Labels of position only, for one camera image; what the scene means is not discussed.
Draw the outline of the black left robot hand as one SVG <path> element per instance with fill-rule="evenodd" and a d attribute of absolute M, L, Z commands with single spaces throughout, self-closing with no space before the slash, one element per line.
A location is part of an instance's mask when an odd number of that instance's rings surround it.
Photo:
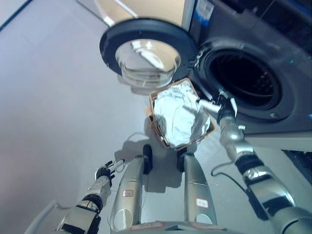
<path fill-rule="evenodd" d="M 123 166 L 125 159 L 113 162 L 112 160 L 105 163 L 103 166 L 99 167 L 95 173 L 95 178 L 98 179 L 101 176 L 106 176 L 109 179 L 110 187 L 112 186 L 112 179 L 115 177 L 116 170 Z"/>

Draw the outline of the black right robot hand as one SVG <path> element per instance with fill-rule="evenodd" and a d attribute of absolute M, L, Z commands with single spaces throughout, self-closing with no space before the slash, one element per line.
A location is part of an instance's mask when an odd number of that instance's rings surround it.
<path fill-rule="evenodd" d="M 224 117 L 233 117 L 236 119 L 238 110 L 236 100 L 233 97 L 229 97 L 222 90 L 219 90 L 219 96 L 216 101 L 199 99 L 196 102 L 209 113 L 217 114 L 217 121 L 220 121 Z"/>

